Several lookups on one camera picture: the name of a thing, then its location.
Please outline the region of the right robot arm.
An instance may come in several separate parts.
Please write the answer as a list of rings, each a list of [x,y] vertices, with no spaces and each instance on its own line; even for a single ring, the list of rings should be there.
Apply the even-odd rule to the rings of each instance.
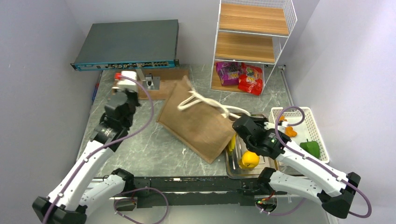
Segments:
[[[232,125],[248,151],[293,167],[304,178],[264,168],[256,180],[257,190],[281,191],[312,200],[329,214],[347,218],[361,180],[354,172],[336,170],[303,150],[295,141],[268,123],[243,114]]]

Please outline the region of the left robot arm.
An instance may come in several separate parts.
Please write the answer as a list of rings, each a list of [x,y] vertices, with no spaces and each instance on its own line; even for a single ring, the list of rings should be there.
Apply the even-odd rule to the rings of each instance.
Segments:
[[[88,190],[98,169],[126,139],[139,106],[135,91],[121,91],[110,97],[76,164],[52,192],[33,202],[33,210],[43,224],[83,224],[101,203],[134,185],[134,176],[118,168],[103,183]]]

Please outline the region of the brown burlap grocery bag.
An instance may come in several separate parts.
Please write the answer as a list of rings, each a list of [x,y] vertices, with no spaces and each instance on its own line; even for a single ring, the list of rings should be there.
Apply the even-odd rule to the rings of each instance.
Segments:
[[[250,113],[199,94],[187,76],[178,81],[157,117],[157,123],[211,164],[228,145],[233,122]]]

